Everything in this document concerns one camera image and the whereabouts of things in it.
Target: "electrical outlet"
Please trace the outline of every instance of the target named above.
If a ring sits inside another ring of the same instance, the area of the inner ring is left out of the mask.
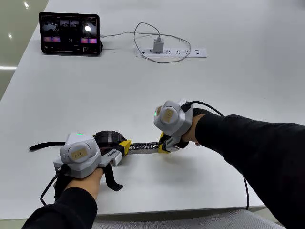
[[[152,49],[141,49],[141,53],[145,57],[184,57],[189,54],[187,57],[199,57],[205,58],[208,57],[206,49],[196,48],[196,49],[173,49],[173,48],[164,48],[162,53],[153,53]],[[136,56],[142,57],[139,51],[136,49]]]

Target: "hand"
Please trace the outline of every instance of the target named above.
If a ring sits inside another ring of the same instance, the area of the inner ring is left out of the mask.
[[[197,146],[199,146],[200,144],[198,143],[197,139],[196,139],[196,136],[195,136],[195,130],[196,130],[196,126],[197,126],[197,123],[198,121],[204,116],[204,114],[200,114],[200,115],[197,115],[193,118],[193,123],[192,123],[192,126],[191,128],[182,136],[182,140],[184,142],[188,142],[188,141],[192,141],[192,142],[195,142],[195,144]]]
[[[103,174],[103,170],[101,168],[97,168],[92,174],[84,179],[73,179],[67,185],[65,190],[71,187],[80,187],[89,192],[90,195],[96,200],[97,195],[99,194],[100,180]]]

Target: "white table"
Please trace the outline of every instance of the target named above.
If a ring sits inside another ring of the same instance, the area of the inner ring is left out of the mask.
[[[50,0],[45,11],[99,14],[102,34],[145,21],[206,47],[209,58],[155,64],[135,57],[128,34],[104,39],[101,57],[47,56],[36,28],[0,103],[0,219],[28,217],[54,175],[59,148],[30,153],[29,146],[64,141],[73,131],[155,141],[153,113],[165,100],[204,100],[224,114],[304,124],[304,7],[285,0]],[[102,180],[98,214],[246,205],[241,175],[203,147],[130,155],[114,172],[124,188],[113,192]],[[45,199],[53,201],[52,189]],[[250,206],[260,205],[250,189]]]

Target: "black sleeve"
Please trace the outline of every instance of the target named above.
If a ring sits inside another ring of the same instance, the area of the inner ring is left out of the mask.
[[[243,174],[259,198],[287,228],[305,219],[305,127],[272,124],[237,115],[203,116],[198,142]]]
[[[65,190],[54,204],[37,209],[22,229],[91,229],[97,205],[84,189]]]

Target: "tablet screen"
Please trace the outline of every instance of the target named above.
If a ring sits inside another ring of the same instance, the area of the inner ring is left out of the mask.
[[[98,15],[42,12],[40,29],[44,53],[100,53]]]

